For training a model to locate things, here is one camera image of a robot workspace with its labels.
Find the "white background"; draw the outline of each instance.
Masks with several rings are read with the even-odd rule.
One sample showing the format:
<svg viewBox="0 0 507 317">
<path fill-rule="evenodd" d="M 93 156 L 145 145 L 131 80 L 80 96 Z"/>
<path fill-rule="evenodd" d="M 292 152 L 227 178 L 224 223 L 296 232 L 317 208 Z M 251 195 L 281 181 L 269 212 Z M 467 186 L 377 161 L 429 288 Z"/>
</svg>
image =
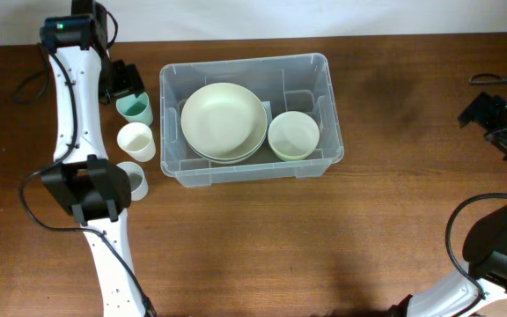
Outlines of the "white background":
<svg viewBox="0 0 507 317">
<path fill-rule="evenodd" d="M 507 32 L 507 0 L 102 0 L 118 41 Z M 0 45 L 39 40 L 69 0 L 0 0 Z"/>
</svg>

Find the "cable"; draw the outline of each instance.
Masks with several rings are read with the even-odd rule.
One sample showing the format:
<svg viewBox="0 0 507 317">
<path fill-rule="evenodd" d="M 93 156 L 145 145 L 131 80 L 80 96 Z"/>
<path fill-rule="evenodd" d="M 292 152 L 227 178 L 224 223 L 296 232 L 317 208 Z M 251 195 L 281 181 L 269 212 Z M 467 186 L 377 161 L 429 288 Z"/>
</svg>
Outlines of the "cable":
<svg viewBox="0 0 507 317">
<path fill-rule="evenodd" d="M 471 282 L 479 292 L 479 296 L 474 299 L 474 301 L 467 307 L 461 309 L 458 313 L 454 314 L 453 317 L 459 317 L 464 313 L 470 313 L 480 302 L 481 300 L 486 299 L 486 294 L 482 289 L 482 286 L 472 277 L 470 276 L 463 267 L 457 261 L 457 257 L 455 257 L 455 253 L 451 247 L 451 230 L 453 227 L 453 223 L 455 222 L 455 218 L 459 215 L 459 213 L 470 203 L 474 203 L 484 199 L 507 199 L 507 194 L 502 193 L 490 193 L 490 194 L 482 194 L 476 195 L 466 199 L 463 203 L 460 203 L 459 206 L 453 211 L 453 213 L 449 216 L 449 220 L 447 221 L 447 226 L 445 228 L 445 248 L 447 249 L 447 254 L 455 266 L 455 269 L 464 276 L 469 282 Z"/>
<path fill-rule="evenodd" d="M 48 60 L 44 56 L 44 47 L 42 47 L 41 43 L 37 43 L 36 46 L 39 48 L 40 52 L 40 58 L 42 58 L 43 64 L 44 64 L 44 70 L 40 70 L 32 74 L 31 76 L 25 78 L 18 86 L 15 92 L 13 93 L 13 102 L 19 105 L 28 105 L 36 100 L 38 100 L 42 94 L 48 89 L 48 84 L 50 82 L 50 66 L 48 65 Z M 29 100 L 22 100 L 19 97 L 19 93 L 23 90 L 23 88 L 28 85 L 30 82 L 32 82 L 34 79 L 40 77 L 41 75 L 46 74 L 46 79 L 44 81 L 44 85 L 39 90 L 39 92 L 34 96 L 32 99 Z"/>
<path fill-rule="evenodd" d="M 116 18 L 113 17 L 113 14 L 111 14 L 111 12 L 107 11 L 107 15 L 111 17 L 111 20 L 113 21 L 114 24 L 113 39 L 107 43 L 107 49 L 109 49 L 114 45 L 114 41 L 116 40 L 116 34 L 119 32 L 119 24 L 116 22 Z"/>
<path fill-rule="evenodd" d="M 49 169 L 52 169 L 52 168 L 58 166 L 59 164 L 61 164 L 74 151 L 74 149 L 76 148 L 76 140 L 77 140 L 77 108 L 76 108 L 76 99 L 75 99 L 74 91 L 73 91 L 73 87 L 72 87 L 73 84 L 70 82 L 70 76 L 68 75 L 68 72 L 66 71 L 66 69 L 63 67 L 62 62 L 60 62 L 60 60 L 56 57 L 56 55 L 54 53 L 48 52 L 48 54 L 56 62 L 56 64 L 58 65 L 58 67 L 60 67 L 60 71 L 62 72 L 62 74 L 64 75 L 65 80 L 66 80 L 65 84 L 68 86 L 68 90 L 70 92 L 71 113 L 72 113 L 72 116 L 73 116 L 73 130 L 72 130 L 72 133 L 71 133 L 71 144 L 68 144 L 68 150 L 59 159 L 57 159 L 54 163 L 52 163 L 49 166 L 42 167 L 40 170 L 38 170 L 38 171 L 30 174 L 23 181 L 21 181 L 21 183 L 20 183 L 20 185 L 18 187 L 18 197 L 19 197 L 19 199 L 21 201 L 21 204 L 23 205 L 23 208 L 26 210 L 26 213 L 34 221 L 34 223 L 37 224 L 38 226 L 40 226 L 40 227 L 48 230 L 48 231 L 51 231 L 51 232 L 88 232 L 88 233 L 93 233 L 93 234 L 97 235 L 98 237 L 100 237 L 101 240 L 103 241 L 103 243 L 105 243 L 105 245 L 111 251 L 111 253 L 113 254 L 113 256 L 119 261 L 119 263 L 127 271 L 127 273 L 129 274 L 130 278 L 134 282 L 136 288 L 138 289 L 138 292 L 140 293 L 140 296 L 142 298 L 142 303 L 143 303 L 143 306 L 146 309 L 146 311 L 150 314 L 150 316 L 154 316 L 155 312 L 154 312 L 154 314 L 150 313 L 151 311 L 153 311 L 153 307 L 151 306 L 150 299 L 144 294 L 142 286 L 138 283 L 138 280 L 136 279 L 136 276 L 134 275 L 134 273 L 132 272 L 132 270 L 130 269 L 130 267 L 128 266 L 128 264 L 122 259 L 122 257 L 116 252 L 116 250 L 114 249 L 114 247 L 111 245 L 111 243 L 107 240 L 107 238 L 105 237 L 104 233 L 99 232 L 99 231 L 94 230 L 94 229 L 90 229 L 90 228 L 54 228 L 54 227 L 51 227 L 49 225 L 45 225 L 44 223 L 42 223 L 33 214 L 33 212 L 31 211 L 31 209 L 28 207 L 28 204 L 26 203 L 25 188 L 28 185 L 28 183 L 31 182 L 35 177 L 40 176 L 42 173 L 44 173 L 44 172 L 48 171 Z"/>
<path fill-rule="evenodd" d="M 493 80 L 477 80 L 479 78 L 492 78 Z M 480 73 L 468 79 L 470 85 L 507 85 L 507 79 L 497 74 Z"/>
</svg>

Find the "plastic bin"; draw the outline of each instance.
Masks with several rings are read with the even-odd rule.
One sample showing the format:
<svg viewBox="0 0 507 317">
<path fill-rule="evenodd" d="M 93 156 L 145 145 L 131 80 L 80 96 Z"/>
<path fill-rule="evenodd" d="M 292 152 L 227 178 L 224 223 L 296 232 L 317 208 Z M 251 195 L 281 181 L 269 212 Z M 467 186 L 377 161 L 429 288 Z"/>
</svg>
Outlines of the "plastic bin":
<svg viewBox="0 0 507 317">
<path fill-rule="evenodd" d="M 235 61 L 166 65 L 159 73 L 161 168 L 185 187 L 280 177 L 321 176 L 343 158 L 343 141 L 335 109 L 327 59 L 322 54 L 290 55 Z M 320 127 L 316 151 L 305 160 L 283 162 L 267 138 L 250 158 L 232 165 L 197 155 L 181 130 L 181 109 L 199 88 L 213 83 L 242 85 L 268 101 L 271 117 L 285 111 L 309 114 Z"/>
</svg>

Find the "small bowl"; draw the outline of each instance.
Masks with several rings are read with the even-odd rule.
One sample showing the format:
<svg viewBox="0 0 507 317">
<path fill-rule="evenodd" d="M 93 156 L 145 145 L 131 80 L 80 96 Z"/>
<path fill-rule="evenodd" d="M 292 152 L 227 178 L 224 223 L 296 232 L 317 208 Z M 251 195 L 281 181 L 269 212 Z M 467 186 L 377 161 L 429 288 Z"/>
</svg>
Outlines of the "small bowl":
<svg viewBox="0 0 507 317">
<path fill-rule="evenodd" d="M 206 85 L 189 97 L 181 129 L 199 155 L 225 164 L 247 159 L 265 140 L 268 117 L 261 101 L 229 83 Z"/>
<path fill-rule="evenodd" d="M 289 111 L 279 114 L 269 126 L 269 146 L 284 161 L 305 159 L 320 140 L 318 124 L 308 114 Z"/>
</svg>

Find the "wooden table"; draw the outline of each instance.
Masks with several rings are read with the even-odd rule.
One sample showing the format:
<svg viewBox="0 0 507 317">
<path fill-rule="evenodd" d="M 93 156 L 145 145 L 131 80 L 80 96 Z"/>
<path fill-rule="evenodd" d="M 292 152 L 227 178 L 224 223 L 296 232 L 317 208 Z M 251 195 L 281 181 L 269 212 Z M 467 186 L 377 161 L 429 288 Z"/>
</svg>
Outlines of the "wooden table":
<svg viewBox="0 0 507 317">
<path fill-rule="evenodd" d="M 151 191 L 130 208 L 129 238 L 162 315 L 385 310 L 453 270 L 444 230 L 458 203 L 507 192 L 503 155 L 478 126 L 457 122 L 483 90 L 507 98 L 507 88 L 467 84 L 478 72 L 507 77 L 507 34 L 119 43 L 111 55 L 137 64 L 158 118 L 158 73 L 168 63 L 309 52 L 329 60 L 346 148 L 322 177 L 187 189 L 162 174 L 159 155 L 142 164 Z M 55 147 L 54 86 L 35 104 L 11 102 L 41 67 L 33 46 L 0 47 L 0 316 L 100 316 L 85 238 L 41 230 L 18 203 L 20 180 Z M 115 142 L 124 119 L 114 106 L 100 111 L 109 158 L 129 160 Z M 158 120 L 152 127 L 159 140 Z M 74 225 L 39 182 L 27 192 L 43 221 Z M 457 250 L 502 204 L 466 210 L 454 228 Z M 507 301 L 482 312 L 507 316 Z"/>
</svg>

